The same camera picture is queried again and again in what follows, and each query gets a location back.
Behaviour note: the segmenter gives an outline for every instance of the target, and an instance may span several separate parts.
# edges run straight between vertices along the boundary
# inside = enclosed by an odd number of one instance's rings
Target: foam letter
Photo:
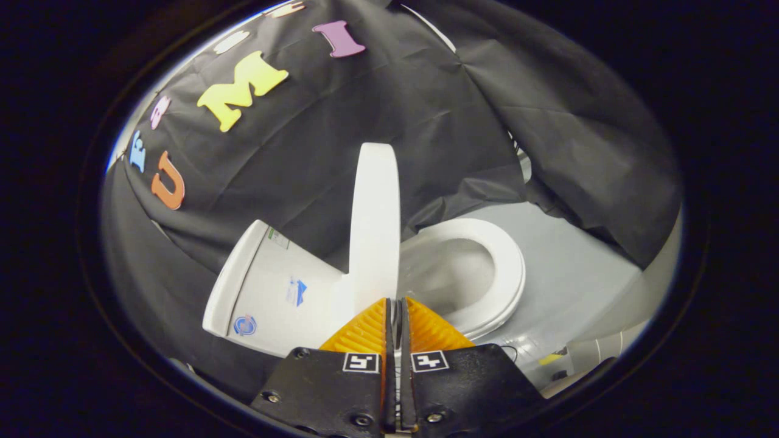
[[[252,104],[249,84],[254,87],[255,96],[263,96],[289,76],[286,70],[276,70],[263,61],[262,54],[261,51],[255,51],[238,61],[233,83],[214,84],[197,101],[197,106],[206,105],[217,117],[221,132],[229,131],[241,117],[241,110],[230,109],[227,104],[241,107]]]
[[[136,131],[132,136],[132,147],[130,148],[130,164],[138,166],[138,169],[143,173],[143,164],[146,162],[146,150],[143,149],[143,140],[139,137],[140,131]]]
[[[171,99],[167,96],[163,96],[157,106],[151,111],[151,129],[157,129],[157,125],[160,124],[162,115],[167,111],[167,106],[171,104]]]
[[[151,180],[151,192],[157,195],[162,202],[171,210],[178,210],[182,206],[182,200],[184,199],[184,179],[182,174],[178,173],[176,167],[167,157],[167,151],[162,153],[160,157],[160,163],[158,165],[161,171],[167,173],[173,180],[174,190],[173,193],[168,192],[165,186],[160,180],[160,174],[154,174],[154,179]]]
[[[295,12],[301,10],[301,9],[305,9],[304,5],[302,5],[299,8],[295,7],[297,5],[300,5],[301,3],[302,2],[286,4],[284,6],[281,6],[279,9],[274,9],[273,11],[270,12],[269,15],[272,16],[273,18],[279,18],[279,17],[282,17],[282,16],[288,16],[288,15],[290,15],[292,13],[295,13]]]
[[[327,42],[333,46],[333,51],[330,53],[330,56],[333,58],[356,55],[365,50],[365,46],[354,42],[354,39],[346,30],[346,22],[343,20],[320,24],[312,30],[324,35]]]

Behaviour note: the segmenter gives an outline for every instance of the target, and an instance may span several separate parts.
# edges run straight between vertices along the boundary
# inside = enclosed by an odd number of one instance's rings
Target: screw
[[[278,403],[279,401],[281,401],[281,397],[279,397],[278,395],[276,395],[276,394],[274,394],[274,393],[272,393],[270,391],[263,392],[263,398],[265,398],[266,400],[268,400],[271,403]]]
[[[430,414],[428,415],[428,422],[439,422],[443,420],[443,415],[441,414]]]
[[[356,415],[352,420],[357,426],[370,426],[373,420],[365,415]]]

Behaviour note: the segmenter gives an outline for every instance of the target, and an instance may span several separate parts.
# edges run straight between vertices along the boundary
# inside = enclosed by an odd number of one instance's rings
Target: black cloth
[[[202,329],[213,283],[255,219],[345,270],[363,142],[396,152],[404,239],[528,196],[641,266],[671,230],[681,191],[670,148],[608,68],[505,6],[405,4],[456,53],[396,2],[307,0],[300,12],[244,25],[250,35],[222,55],[207,48],[185,65],[160,89],[171,104],[159,126],[150,127],[154,104],[136,126],[146,171],[125,156],[107,174],[102,231],[122,305],[162,354],[241,398],[256,394],[277,359]],[[340,19],[364,52],[331,58],[312,32]],[[208,86],[233,83],[236,63],[257,50],[289,77],[236,107],[241,118],[220,132],[196,103]],[[507,129],[530,156],[537,182],[528,189]],[[150,191],[164,151],[185,181],[178,210]]]

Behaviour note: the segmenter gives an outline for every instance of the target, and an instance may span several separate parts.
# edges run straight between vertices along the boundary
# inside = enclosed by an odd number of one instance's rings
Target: white toilet
[[[425,304],[472,341],[511,316],[524,285],[522,252],[487,221],[444,221],[400,245],[398,298]]]
[[[401,244],[398,192],[392,147],[364,144],[349,274],[255,221],[213,286],[203,329],[285,357],[296,347],[319,348],[378,299],[404,296],[430,307],[471,340],[500,327],[525,284],[514,240],[488,221],[460,218],[425,228]]]

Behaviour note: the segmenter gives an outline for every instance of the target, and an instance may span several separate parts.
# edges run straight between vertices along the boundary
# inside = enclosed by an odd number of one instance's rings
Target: white label
[[[290,247],[290,239],[282,236],[281,233],[274,230],[273,228],[269,229],[268,238],[284,249],[288,249]]]

